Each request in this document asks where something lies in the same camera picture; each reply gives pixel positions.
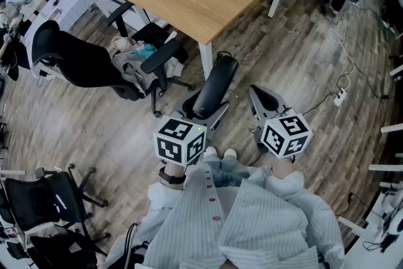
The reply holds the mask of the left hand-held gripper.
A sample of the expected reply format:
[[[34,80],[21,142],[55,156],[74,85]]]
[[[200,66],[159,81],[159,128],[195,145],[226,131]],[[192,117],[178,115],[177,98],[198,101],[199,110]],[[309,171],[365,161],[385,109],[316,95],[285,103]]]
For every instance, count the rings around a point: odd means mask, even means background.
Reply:
[[[184,115],[194,115],[193,106],[197,100],[192,96],[184,100]],[[182,120],[162,116],[154,133],[154,149],[158,158],[178,166],[195,164],[210,145],[210,139],[224,120],[229,110],[229,103],[222,103],[218,110],[208,119]]]

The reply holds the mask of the black telephone handset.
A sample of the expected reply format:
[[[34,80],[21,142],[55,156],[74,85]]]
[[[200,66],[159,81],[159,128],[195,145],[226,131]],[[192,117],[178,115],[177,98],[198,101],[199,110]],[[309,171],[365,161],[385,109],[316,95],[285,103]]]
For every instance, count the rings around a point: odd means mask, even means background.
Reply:
[[[228,55],[213,67],[192,108],[198,118],[206,119],[219,109],[238,67],[238,61]]]

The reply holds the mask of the person's blue jeans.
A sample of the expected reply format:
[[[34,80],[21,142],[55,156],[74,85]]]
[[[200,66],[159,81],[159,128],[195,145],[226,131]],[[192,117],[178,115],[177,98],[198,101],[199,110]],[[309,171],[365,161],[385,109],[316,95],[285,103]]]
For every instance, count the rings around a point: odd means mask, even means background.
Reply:
[[[209,165],[216,188],[228,186],[240,186],[242,180],[250,177],[247,167],[238,162],[233,155],[220,159],[211,154],[203,158],[203,162]]]

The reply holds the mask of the white power strip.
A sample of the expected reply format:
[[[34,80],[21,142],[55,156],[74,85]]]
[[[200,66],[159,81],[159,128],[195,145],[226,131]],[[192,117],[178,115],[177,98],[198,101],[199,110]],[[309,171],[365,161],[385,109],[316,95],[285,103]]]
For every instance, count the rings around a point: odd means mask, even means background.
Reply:
[[[346,90],[344,88],[341,88],[336,97],[334,98],[334,104],[336,106],[341,106],[342,102],[346,98],[346,95],[347,95]]]

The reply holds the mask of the white table frame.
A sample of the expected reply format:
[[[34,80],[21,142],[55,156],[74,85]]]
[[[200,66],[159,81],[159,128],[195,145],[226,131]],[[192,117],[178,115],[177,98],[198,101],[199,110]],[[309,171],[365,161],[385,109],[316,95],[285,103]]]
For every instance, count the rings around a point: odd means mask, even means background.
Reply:
[[[381,133],[397,132],[403,130],[403,123],[389,125],[380,129]],[[403,164],[370,164],[370,171],[403,172]]]

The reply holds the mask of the grey jacket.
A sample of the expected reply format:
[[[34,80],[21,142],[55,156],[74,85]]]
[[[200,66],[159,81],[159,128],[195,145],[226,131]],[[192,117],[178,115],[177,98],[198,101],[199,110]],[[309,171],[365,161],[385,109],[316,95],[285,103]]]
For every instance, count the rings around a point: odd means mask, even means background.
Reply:
[[[145,91],[150,87],[153,80],[157,76],[152,72],[146,74],[141,68],[141,64],[145,61],[145,57],[131,52],[123,52],[115,54],[111,63],[122,74],[124,80],[133,83],[140,93],[145,94]],[[180,77],[184,65],[175,57],[170,58],[164,64],[164,70],[167,77]]]

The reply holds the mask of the person's left forearm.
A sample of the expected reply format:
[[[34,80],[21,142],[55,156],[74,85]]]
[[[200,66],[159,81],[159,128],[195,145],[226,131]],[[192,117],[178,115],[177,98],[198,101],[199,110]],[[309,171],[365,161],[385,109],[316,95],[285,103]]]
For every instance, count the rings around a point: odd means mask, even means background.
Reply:
[[[164,167],[164,173],[170,177],[182,178],[184,176],[184,167],[182,167],[178,164],[167,162],[167,164]],[[169,183],[168,181],[166,181],[163,178],[160,178],[160,182],[163,185],[165,185],[169,188],[172,188],[173,190],[183,190],[183,187],[184,187],[183,183],[181,183],[181,184]]]

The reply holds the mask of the white and pink bag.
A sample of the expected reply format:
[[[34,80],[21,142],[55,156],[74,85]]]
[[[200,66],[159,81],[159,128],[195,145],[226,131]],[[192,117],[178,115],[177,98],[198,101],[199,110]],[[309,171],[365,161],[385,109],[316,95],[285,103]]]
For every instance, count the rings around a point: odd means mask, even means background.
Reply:
[[[128,37],[114,37],[111,41],[111,46],[119,51],[124,51],[132,46]]]

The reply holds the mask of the black office chair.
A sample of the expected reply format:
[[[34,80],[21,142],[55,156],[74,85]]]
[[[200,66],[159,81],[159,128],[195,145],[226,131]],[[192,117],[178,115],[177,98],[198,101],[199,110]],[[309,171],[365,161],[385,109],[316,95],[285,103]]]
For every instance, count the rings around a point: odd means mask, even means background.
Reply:
[[[179,77],[167,77],[164,64],[172,57],[184,64],[188,54],[173,34],[155,23],[148,23],[132,37],[128,36],[122,15],[128,10],[129,3],[116,9],[107,19],[111,25],[116,23],[122,37],[128,37],[132,43],[129,49],[116,53],[132,52],[133,46],[143,41],[157,49],[150,57],[145,58],[140,68],[146,73],[154,73],[157,79],[153,80],[145,94],[124,78],[111,63],[114,55],[101,46],[85,42],[60,29],[54,20],[44,21],[37,28],[31,45],[32,64],[36,66],[42,60],[51,60],[60,70],[64,78],[80,88],[109,87],[124,100],[137,101],[150,96],[151,108],[155,117],[161,113],[156,109],[157,96],[164,96],[169,83],[177,84],[188,91],[194,88],[188,83],[179,80]]]
[[[89,168],[80,184],[76,183],[72,174],[74,168],[74,164],[70,164],[67,171],[49,171],[41,167],[35,170],[35,181],[5,179],[4,190],[11,215],[17,228],[23,233],[24,247],[28,246],[28,236],[33,229],[64,221],[67,223],[64,226],[66,229],[80,224],[84,237],[95,252],[106,256],[96,243],[108,239],[110,234],[91,239],[85,221],[91,218],[92,214],[86,212],[84,202],[105,208],[108,201],[100,203],[84,193],[88,180],[96,173],[96,168]]]
[[[51,237],[32,236],[31,255],[38,269],[98,269],[92,244],[75,232]]]

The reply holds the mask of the person's right forearm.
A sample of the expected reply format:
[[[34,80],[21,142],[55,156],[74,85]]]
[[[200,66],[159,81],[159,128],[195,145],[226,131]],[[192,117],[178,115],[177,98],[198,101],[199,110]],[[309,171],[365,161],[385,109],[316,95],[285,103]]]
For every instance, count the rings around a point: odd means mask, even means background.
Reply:
[[[289,159],[276,160],[272,164],[271,171],[273,176],[283,180],[293,173],[293,162]]]

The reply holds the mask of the teal cloth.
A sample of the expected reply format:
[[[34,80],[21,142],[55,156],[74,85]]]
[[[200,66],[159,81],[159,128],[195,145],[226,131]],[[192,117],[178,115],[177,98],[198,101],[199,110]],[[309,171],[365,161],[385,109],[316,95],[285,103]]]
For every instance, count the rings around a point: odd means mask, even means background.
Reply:
[[[156,50],[157,49],[155,48],[155,46],[153,46],[153,45],[151,45],[149,43],[145,43],[143,41],[139,41],[133,46],[132,53],[136,54],[136,55],[140,55],[140,56],[145,57],[145,58],[148,58]]]

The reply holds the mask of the white checkered cloth table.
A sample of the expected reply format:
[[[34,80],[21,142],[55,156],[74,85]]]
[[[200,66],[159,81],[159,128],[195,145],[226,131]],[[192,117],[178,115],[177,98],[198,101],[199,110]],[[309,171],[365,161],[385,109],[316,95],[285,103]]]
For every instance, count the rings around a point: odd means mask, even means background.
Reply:
[[[41,9],[36,9],[27,18],[33,23],[37,17],[46,20],[54,20],[59,24],[61,30],[69,31],[76,21],[93,5],[97,0],[48,0]]]

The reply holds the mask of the person's striped shirt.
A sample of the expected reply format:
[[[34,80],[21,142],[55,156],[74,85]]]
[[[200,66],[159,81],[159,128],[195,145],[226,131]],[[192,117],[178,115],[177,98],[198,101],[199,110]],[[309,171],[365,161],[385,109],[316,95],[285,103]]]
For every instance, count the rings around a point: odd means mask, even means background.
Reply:
[[[303,174],[247,169],[240,186],[216,188],[205,163],[183,190],[152,184],[148,214],[101,269],[343,269],[334,212],[304,188]]]

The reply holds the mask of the white headset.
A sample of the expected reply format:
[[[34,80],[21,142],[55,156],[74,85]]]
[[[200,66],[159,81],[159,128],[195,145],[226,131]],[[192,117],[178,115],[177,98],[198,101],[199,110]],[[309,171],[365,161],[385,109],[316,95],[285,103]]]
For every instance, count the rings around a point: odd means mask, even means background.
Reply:
[[[388,191],[381,206],[383,210],[382,237],[399,236],[403,232],[403,189],[396,192]]]

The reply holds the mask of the black wristwatch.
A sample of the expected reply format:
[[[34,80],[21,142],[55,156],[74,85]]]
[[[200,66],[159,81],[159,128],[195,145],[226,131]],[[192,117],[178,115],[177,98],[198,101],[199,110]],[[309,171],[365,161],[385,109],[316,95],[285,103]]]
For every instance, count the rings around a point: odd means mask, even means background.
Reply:
[[[162,178],[164,181],[166,181],[170,185],[180,185],[185,182],[186,175],[183,175],[182,177],[175,177],[171,176],[165,173],[165,167],[162,167],[159,170],[159,177]]]

